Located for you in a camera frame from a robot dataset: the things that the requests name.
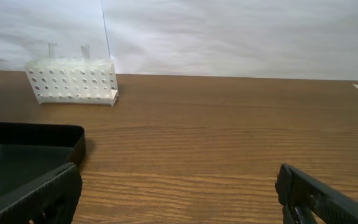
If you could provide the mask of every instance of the black tray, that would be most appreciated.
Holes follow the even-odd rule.
[[[84,156],[80,126],[0,123],[0,196]]]

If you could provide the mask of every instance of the wooden table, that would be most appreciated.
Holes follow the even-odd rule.
[[[38,105],[0,72],[0,121],[86,130],[73,223],[282,223],[291,164],[358,201],[357,81],[118,75],[115,106]]]

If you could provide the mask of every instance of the white sheet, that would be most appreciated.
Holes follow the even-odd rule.
[[[108,58],[101,1],[0,0],[0,70],[23,70],[26,61],[48,56],[80,56],[80,45],[91,56]]]
[[[104,0],[119,73],[358,80],[358,0]]]

